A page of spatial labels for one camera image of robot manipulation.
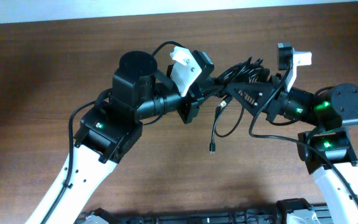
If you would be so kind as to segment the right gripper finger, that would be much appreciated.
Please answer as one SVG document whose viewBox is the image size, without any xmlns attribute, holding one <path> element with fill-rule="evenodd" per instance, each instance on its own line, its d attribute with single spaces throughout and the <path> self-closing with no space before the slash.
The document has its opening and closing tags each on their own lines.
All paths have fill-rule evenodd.
<svg viewBox="0 0 358 224">
<path fill-rule="evenodd" d="M 249 83 L 266 83 L 270 75 L 270 70 L 264 67 L 251 68 L 247 72 Z"/>
<path fill-rule="evenodd" d="M 274 87 L 270 83 L 230 83 L 224 91 L 255 116 L 274 92 Z"/>
</svg>

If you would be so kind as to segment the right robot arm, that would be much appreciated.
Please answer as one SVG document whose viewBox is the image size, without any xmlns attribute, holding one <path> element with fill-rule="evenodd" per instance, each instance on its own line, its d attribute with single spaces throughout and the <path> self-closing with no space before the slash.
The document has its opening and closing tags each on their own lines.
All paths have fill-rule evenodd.
<svg viewBox="0 0 358 224">
<path fill-rule="evenodd" d="M 292 88 L 295 68 L 285 70 L 278 84 L 262 79 L 263 68 L 237 65 L 219 79 L 231 96 L 244 90 L 258 96 L 251 102 L 238 99 L 255 119 L 266 113 L 272 122 L 279 114 L 292 123 L 314 126 L 295 140 L 299 157 L 323 193 L 334 223 L 358 223 L 358 160 L 348 133 L 358 125 L 358 86 L 345 83 L 312 94 Z"/>
</svg>

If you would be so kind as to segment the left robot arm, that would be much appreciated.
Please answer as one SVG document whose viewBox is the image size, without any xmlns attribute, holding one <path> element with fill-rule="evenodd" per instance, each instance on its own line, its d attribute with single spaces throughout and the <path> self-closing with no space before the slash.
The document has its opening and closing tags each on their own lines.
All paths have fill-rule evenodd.
<svg viewBox="0 0 358 224">
<path fill-rule="evenodd" d="M 178 112 L 190 123 L 213 86 L 214 63 L 202 51 L 175 47 L 166 72 L 154 54 L 124 54 L 111 88 L 85 105 L 77 131 L 69 132 L 69 153 L 57 178 L 29 217 L 29 223 L 73 223 L 124 155 L 142 135 L 144 119 Z"/>
</svg>

